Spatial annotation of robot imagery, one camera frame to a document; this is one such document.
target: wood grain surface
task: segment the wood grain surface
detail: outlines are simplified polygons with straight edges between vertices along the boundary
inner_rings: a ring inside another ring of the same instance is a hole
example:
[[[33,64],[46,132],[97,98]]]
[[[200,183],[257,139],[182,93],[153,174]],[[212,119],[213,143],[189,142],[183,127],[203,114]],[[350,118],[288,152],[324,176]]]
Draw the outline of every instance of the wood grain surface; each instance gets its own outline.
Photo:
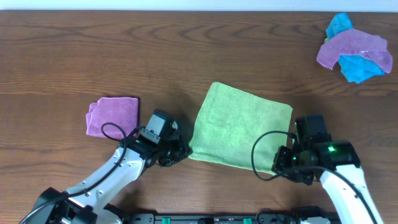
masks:
[[[0,223],[18,222],[47,187],[62,191],[109,159],[115,143],[85,135],[90,103],[137,96],[142,124],[160,108],[191,135],[215,81],[287,103],[292,119],[323,114],[334,139],[353,143],[384,221],[398,223],[397,63],[360,85],[338,65],[319,65],[334,14],[0,11]],[[398,57],[398,14],[349,16]],[[150,168],[111,203],[127,212],[335,211],[318,183],[265,183],[250,170],[190,159]]]

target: black cable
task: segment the black cable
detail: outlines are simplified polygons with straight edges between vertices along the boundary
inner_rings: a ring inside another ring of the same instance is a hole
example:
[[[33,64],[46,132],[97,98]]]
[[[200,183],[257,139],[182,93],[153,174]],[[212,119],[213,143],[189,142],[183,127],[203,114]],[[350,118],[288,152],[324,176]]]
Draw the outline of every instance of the black cable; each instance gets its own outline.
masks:
[[[284,132],[284,131],[269,131],[269,132],[267,132],[267,133],[262,134],[262,135],[256,140],[256,142],[253,144],[253,147],[252,147],[252,149],[251,149],[251,166],[252,166],[252,168],[253,168],[254,174],[255,174],[259,179],[261,179],[261,180],[263,180],[263,181],[270,181],[270,180],[274,180],[274,179],[276,179],[276,178],[278,178],[278,177],[280,177],[280,176],[286,175],[286,174],[288,174],[289,172],[297,171],[297,170],[306,170],[306,169],[312,169],[312,170],[317,169],[317,170],[324,170],[324,171],[330,172],[330,173],[334,174],[335,176],[337,176],[338,178],[340,178],[344,183],[346,183],[346,184],[354,191],[354,193],[356,194],[356,196],[358,196],[358,198],[359,198],[359,199],[361,200],[361,202],[363,203],[363,205],[364,205],[366,211],[369,213],[369,216],[371,217],[372,222],[373,222],[374,224],[377,224],[376,218],[374,217],[371,208],[369,207],[368,203],[366,203],[365,198],[363,197],[362,193],[354,186],[354,184],[351,183],[351,182],[350,182],[347,178],[345,178],[343,175],[341,175],[341,174],[339,174],[339,173],[337,173],[337,172],[335,172],[335,171],[332,171],[332,170],[330,170],[330,169],[328,169],[328,168],[326,168],[326,167],[322,167],[322,166],[293,167],[293,168],[286,169],[286,170],[284,170],[284,171],[282,171],[282,172],[280,172],[280,173],[278,173],[278,174],[276,174],[276,175],[273,175],[272,177],[270,177],[270,178],[268,178],[268,179],[265,179],[265,178],[261,177],[261,176],[257,173],[256,168],[254,167],[254,149],[256,148],[257,143],[258,143],[264,136],[266,136],[266,135],[268,135],[268,134],[272,134],[272,133],[286,134],[286,135],[288,135],[289,137],[291,137],[292,134],[293,134],[293,133],[287,133],[287,132]]]
[[[101,132],[102,132],[102,134],[105,137],[107,137],[108,139],[111,139],[113,141],[120,141],[118,139],[112,138],[112,137],[108,136],[107,134],[105,134],[104,127],[107,126],[107,125],[112,125],[112,126],[118,128],[120,130],[120,132],[122,133],[122,135],[123,135],[123,139],[126,140],[127,136],[126,136],[126,133],[124,132],[124,130],[120,126],[118,126],[117,124],[114,124],[114,123],[104,123],[101,126]],[[133,135],[133,134],[137,133],[140,129],[142,129],[142,126],[138,126],[138,127],[134,128],[134,130],[130,134]],[[73,194],[66,194],[66,195],[60,196],[58,198],[55,198],[55,199],[52,199],[52,200],[50,200],[48,202],[43,203],[41,206],[37,207],[35,210],[33,210],[29,214],[27,214],[19,222],[19,224],[25,223],[32,215],[34,215],[35,213],[37,213],[38,211],[40,211],[41,209],[43,209],[44,207],[46,207],[48,205],[51,205],[53,203],[57,203],[57,202],[66,200],[66,199],[71,198],[71,197],[76,197],[76,196],[79,196],[79,195],[83,195],[83,194],[86,194],[87,192],[93,190],[96,186],[98,186],[100,183],[102,183],[102,181],[104,181],[116,168],[118,168],[118,165],[120,165],[120,163],[122,162],[122,160],[124,158],[124,155],[126,155],[126,151],[127,151],[127,144],[124,144],[123,152],[122,152],[119,160],[115,163],[115,165],[104,176],[102,176],[102,178],[100,178],[100,180],[95,182],[92,186],[90,186],[90,187],[88,187],[86,189],[83,189],[83,190],[81,190],[79,192],[76,192],[76,193],[73,193]]]
[[[264,211],[264,210],[271,211],[271,212],[272,212],[271,214],[272,214],[272,215],[275,215],[276,218],[277,218],[281,223],[283,223],[283,221],[279,218],[278,214],[276,214],[276,212],[275,212],[274,210],[270,209],[270,208],[263,208],[263,209],[261,209],[259,212],[257,212],[256,221],[258,221],[257,217],[258,217],[258,216],[261,214],[261,212]]]

